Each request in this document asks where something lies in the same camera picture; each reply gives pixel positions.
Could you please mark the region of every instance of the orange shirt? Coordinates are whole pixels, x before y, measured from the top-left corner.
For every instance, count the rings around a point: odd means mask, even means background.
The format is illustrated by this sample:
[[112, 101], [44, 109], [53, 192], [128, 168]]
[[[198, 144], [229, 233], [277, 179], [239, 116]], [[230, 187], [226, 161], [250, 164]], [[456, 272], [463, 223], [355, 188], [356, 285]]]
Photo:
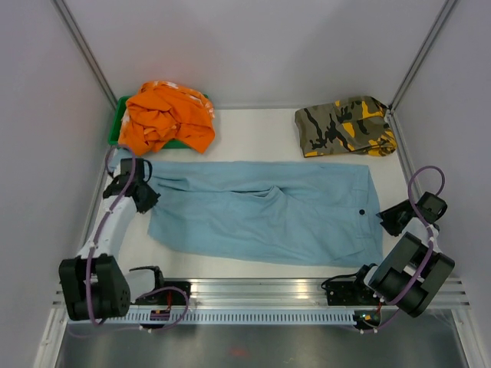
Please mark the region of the orange shirt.
[[215, 138], [212, 103], [197, 90], [171, 82], [145, 83], [126, 102], [119, 144], [138, 156], [179, 140], [204, 153]]

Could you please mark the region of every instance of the camouflage cloth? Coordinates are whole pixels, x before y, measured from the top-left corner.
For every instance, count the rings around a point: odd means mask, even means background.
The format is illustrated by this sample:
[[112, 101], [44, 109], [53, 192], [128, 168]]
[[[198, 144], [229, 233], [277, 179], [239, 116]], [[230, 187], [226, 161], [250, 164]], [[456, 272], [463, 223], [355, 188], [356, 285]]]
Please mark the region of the camouflage cloth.
[[358, 153], [386, 156], [396, 150], [384, 121], [387, 108], [373, 97], [352, 97], [295, 112], [304, 157]]

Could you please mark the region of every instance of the white platform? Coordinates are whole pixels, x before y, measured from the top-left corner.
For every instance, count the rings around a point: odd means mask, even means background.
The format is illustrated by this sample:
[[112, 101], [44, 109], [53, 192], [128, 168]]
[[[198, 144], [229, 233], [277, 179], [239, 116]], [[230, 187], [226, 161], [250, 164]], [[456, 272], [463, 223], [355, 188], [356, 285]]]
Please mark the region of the white platform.
[[[407, 197], [406, 182], [397, 154], [370, 157], [346, 154], [304, 159], [298, 145], [293, 109], [217, 110], [216, 138], [204, 155], [191, 149], [164, 149], [149, 154], [150, 160], [205, 161], [296, 161], [368, 165], [381, 209]], [[150, 212], [131, 222], [118, 259], [121, 270], [158, 265], [166, 278], [324, 278], [349, 273], [351, 268], [291, 266], [228, 258], [191, 255], [168, 249], [147, 235]], [[384, 232], [384, 253], [397, 239]]]

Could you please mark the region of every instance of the green basket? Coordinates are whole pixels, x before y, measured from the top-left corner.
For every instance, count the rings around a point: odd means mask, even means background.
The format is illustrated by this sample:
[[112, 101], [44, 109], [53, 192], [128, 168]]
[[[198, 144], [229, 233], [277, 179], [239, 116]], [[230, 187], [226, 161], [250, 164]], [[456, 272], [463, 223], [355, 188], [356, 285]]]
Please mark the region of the green basket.
[[[118, 100], [116, 107], [116, 115], [113, 120], [113, 127], [110, 130], [109, 137], [107, 138], [107, 142], [111, 146], [116, 146], [117, 141], [120, 139], [120, 130], [121, 130], [121, 119], [123, 119], [124, 111], [126, 110], [126, 101], [131, 96], [125, 96]], [[189, 148], [185, 143], [180, 142], [179, 140], [171, 140], [169, 141], [163, 148]]]

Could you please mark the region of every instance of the white wall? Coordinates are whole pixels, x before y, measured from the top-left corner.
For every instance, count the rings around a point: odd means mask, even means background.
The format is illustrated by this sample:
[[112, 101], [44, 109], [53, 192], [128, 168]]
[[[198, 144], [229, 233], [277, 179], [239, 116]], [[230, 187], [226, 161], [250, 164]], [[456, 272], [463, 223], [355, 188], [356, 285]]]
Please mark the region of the white wall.
[[32, 365], [79, 246], [111, 109], [48, 0], [0, 11], [0, 357]]
[[169, 80], [217, 107], [391, 102], [443, 0], [67, 0], [111, 88]]
[[[440, 247], [491, 347], [491, 2], [461, 1], [397, 111], [414, 167], [447, 175]], [[424, 177], [430, 188], [433, 178]]]

